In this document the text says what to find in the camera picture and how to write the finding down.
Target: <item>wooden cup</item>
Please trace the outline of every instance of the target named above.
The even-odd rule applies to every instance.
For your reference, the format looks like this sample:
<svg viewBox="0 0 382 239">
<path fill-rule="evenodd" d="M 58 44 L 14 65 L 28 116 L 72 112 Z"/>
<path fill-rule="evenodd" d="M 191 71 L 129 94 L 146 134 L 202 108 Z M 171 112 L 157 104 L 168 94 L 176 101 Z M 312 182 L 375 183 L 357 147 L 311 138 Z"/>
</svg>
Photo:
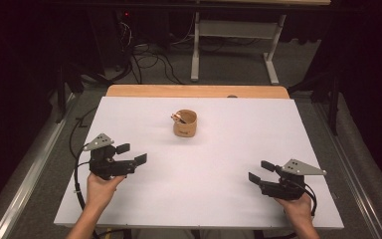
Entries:
<svg viewBox="0 0 382 239">
<path fill-rule="evenodd" d="M 197 130 L 197 114 L 189 110 L 181 110 L 178 112 L 181 119 L 185 122 L 176 121 L 173 124 L 173 133 L 181 137 L 192 137 Z"/>
</svg>

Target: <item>human hand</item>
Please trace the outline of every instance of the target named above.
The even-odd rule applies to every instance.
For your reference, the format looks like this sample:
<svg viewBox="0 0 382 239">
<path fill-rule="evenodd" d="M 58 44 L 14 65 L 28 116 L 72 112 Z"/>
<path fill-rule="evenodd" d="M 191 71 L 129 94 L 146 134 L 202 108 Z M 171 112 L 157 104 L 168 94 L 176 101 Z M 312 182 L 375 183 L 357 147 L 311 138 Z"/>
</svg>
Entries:
<svg viewBox="0 0 382 239">
<path fill-rule="evenodd" d="M 92 172 L 88 177 L 86 207 L 104 211 L 113 198 L 116 187 L 125 179 L 125 176 L 116 176 L 111 180 L 103 180 Z"/>
<path fill-rule="evenodd" d="M 319 238 L 312 225 L 311 198 L 304 193 L 298 200 L 275 200 L 284 208 L 286 217 L 299 238 Z"/>
</svg>

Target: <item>silver bracket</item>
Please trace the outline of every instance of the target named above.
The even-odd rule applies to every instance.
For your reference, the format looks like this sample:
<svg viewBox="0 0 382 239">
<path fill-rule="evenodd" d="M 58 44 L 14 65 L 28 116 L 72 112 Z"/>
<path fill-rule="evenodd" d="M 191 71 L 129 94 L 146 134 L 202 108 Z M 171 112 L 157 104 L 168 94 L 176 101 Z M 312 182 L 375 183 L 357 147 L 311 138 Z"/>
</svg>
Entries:
<svg viewBox="0 0 382 239">
<path fill-rule="evenodd" d="M 282 171 L 294 175 L 325 175 L 327 172 L 296 159 L 291 159 L 283 167 Z"/>
<path fill-rule="evenodd" d="M 84 151 L 90 151 L 96 148 L 104 147 L 113 144 L 114 141 L 108 137 L 106 134 L 99 134 L 93 141 L 89 142 L 87 146 L 85 146 Z"/>
</svg>

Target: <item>white tabletop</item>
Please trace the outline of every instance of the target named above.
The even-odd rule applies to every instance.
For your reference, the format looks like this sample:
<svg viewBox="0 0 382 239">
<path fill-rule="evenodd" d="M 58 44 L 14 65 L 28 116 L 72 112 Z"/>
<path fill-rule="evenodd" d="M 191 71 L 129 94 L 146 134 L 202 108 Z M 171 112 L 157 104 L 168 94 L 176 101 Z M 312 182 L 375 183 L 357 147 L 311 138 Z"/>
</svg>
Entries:
<svg viewBox="0 0 382 239">
<path fill-rule="evenodd" d="M 188 109 L 198 115 L 194 137 L 173 134 L 170 116 Z M 130 143 L 131 152 L 115 160 L 147 153 L 147 162 L 118 187 L 97 226 L 168 228 L 289 227 L 283 209 L 249 181 L 248 172 L 277 182 L 261 160 L 284 165 L 291 158 L 318 166 L 293 100 L 206 98 L 117 98 L 100 102 L 85 141 L 101 132 L 114 146 Z M 81 162 L 90 159 L 84 152 Z M 89 167 L 79 171 L 83 195 Z M 314 226 L 343 224 L 323 176 L 306 176 L 317 195 Z M 81 207 L 71 180 L 55 223 L 73 226 Z"/>
</svg>

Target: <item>forearm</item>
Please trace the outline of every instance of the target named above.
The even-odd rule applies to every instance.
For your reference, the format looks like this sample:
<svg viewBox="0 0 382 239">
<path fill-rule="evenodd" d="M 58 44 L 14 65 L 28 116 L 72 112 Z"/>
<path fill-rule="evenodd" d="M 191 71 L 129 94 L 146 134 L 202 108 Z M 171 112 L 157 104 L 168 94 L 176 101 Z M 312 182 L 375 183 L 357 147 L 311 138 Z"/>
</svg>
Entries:
<svg viewBox="0 0 382 239">
<path fill-rule="evenodd" d="M 311 221 L 297 222 L 293 224 L 293 230 L 299 239 L 319 239 L 317 231 Z"/>
<path fill-rule="evenodd" d="M 86 206 L 76 225 L 74 225 L 70 234 L 67 236 L 67 239 L 91 238 L 101 214 L 101 209 Z"/>
</svg>

